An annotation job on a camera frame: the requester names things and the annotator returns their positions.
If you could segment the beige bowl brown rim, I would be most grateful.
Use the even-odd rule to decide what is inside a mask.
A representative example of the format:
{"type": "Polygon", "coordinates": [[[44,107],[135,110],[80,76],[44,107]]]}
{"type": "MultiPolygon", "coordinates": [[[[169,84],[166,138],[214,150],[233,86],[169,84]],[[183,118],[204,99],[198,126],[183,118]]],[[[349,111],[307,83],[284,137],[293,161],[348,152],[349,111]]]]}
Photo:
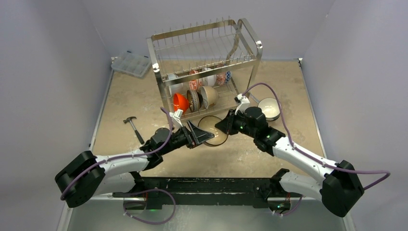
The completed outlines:
{"type": "Polygon", "coordinates": [[[198,127],[202,130],[214,134],[214,138],[211,138],[204,142],[206,146],[217,147],[224,144],[227,141],[228,136],[215,127],[215,124],[217,124],[221,120],[222,120],[221,118],[214,115],[208,115],[200,119],[198,127]]]}

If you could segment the white bowl brown outside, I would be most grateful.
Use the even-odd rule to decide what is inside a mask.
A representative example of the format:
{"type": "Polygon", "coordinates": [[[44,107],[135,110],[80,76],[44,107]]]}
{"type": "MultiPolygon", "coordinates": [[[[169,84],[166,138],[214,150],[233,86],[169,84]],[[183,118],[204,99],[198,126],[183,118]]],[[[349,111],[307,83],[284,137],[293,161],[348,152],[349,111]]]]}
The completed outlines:
{"type": "Polygon", "coordinates": [[[210,86],[202,86],[199,89],[202,97],[203,97],[203,104],[205,109],[209,109],[216,105],[218,101],[218,93],[217,91],[210,86]]]}

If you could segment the beige bowl dark patterned outside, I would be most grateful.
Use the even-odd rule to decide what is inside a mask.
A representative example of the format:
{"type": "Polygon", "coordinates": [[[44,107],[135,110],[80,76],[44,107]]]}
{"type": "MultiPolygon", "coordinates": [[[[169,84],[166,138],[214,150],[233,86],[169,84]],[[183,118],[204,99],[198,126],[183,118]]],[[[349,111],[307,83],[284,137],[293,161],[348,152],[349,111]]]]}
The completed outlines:
{"type": "Polygon", "coordinates": [[[189,102],[189,109],[192,113],[198,112],[204,104],[201,93],[195,90],[187,90],[187,99],[189,102]]]}

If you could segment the orange diamond pattern bowl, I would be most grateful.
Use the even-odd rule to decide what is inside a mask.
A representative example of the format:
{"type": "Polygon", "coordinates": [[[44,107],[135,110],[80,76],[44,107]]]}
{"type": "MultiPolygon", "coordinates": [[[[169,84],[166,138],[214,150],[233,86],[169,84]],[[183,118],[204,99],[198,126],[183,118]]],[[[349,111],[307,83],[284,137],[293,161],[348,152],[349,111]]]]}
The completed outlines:
{"type": "Polygon", "coordinates": [[[230,71],[220,72],[216,74],[216,82],[219,86],[228,84],[232,75],[230,71]]]}

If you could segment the orange white floral bowl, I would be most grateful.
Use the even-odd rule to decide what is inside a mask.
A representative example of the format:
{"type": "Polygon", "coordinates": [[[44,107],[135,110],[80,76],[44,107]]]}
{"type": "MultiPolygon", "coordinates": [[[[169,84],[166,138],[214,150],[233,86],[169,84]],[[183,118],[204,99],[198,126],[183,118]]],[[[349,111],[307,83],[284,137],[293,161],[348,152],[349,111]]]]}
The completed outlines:
{"type": "MultiPolygon", "coordinates": [[[[191,71],[189,72],[190,75],[192,75],[192,74],[197,74],[197,73],[199,73],[199,71],[197,71],[197,70],[191,70],[191,71]]],[[[200,87],[201,87],[202,85],[203,85],[203,83],[202,83],[202,79],[201,79],[201,78],[199,78],[199,79],[194,79],[194,80],[189,81],[189,89],[190,89],[190,90],[197,91],[197,90],[200,89],[200,87]]]]}

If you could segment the stainless steel dish rack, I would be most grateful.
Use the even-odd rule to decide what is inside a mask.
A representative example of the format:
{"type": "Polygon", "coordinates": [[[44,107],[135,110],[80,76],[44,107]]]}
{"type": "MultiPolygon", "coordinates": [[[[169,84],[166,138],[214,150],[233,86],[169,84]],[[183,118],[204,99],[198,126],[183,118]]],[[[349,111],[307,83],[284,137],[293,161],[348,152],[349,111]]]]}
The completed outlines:
{"type": "Polygon", "coordinates": [[[216,105],[194,113],[187,110],[182,121],[234,108],[234,97],[254,84],[263,54],[263,44],[246,18],[162,31],[148,37],[147,45],[161,100],[169,111],[174,109],[173,86],[183,84],[181,93],[186,94],[191,80],[231,72],[228,84],[214,85],[219,95],[216,105]],[[190,75],[191,70],[199,73],[190,75]]]}

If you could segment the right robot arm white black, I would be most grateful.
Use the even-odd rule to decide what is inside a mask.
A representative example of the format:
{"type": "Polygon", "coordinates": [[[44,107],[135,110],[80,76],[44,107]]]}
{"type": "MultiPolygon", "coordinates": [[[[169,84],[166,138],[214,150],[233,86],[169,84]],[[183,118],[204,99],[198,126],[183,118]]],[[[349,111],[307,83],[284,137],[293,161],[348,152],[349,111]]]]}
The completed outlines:
{"type": "Polygon", "coordinates": [[[285,160],[307,174],[305,177],[284,171],[270,183],[274,195],[289,192],[311,197],[321,201],[332,214],[345,217],[364,194],[351,163],[345,160],[337,163],[291,143],[289,136],[268,124],[258,107],[249,107],[244,112],[231,109],[215,127],[227,135],[241,133],[251,137],[260,151],[285,160]]]}

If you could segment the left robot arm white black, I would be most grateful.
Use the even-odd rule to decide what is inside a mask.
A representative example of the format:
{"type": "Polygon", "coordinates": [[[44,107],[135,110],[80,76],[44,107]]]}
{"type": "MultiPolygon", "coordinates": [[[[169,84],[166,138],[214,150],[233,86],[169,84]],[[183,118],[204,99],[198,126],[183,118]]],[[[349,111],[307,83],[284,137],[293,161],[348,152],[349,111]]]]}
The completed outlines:
{"type": "Polygon", "coordinates": [[[135,151],[111,156],[94,155],[83,151],[54,178],[60,199],[70,208],[78,207],[91,197],[104,193],[128,193],[137,197],[143,192],[143,183],[135,176],[162,163],[163,155],[186,146],[193,149],[214,138],[212,132],[187,126],[173,132],[159,128],[143,146],[135,151]]]}

